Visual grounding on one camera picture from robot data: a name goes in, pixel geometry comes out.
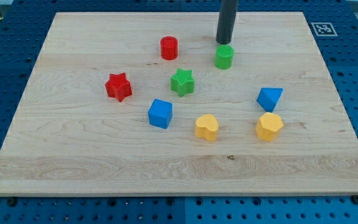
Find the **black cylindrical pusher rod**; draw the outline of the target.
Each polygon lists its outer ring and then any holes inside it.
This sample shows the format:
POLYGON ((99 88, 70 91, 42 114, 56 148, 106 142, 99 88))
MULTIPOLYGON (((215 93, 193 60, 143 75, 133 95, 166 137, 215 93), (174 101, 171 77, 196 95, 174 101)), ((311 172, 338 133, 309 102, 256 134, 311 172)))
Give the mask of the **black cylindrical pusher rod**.
POLYGON ((216 42, 226 45, 231 42, 239 0, 221 0, 216 42))

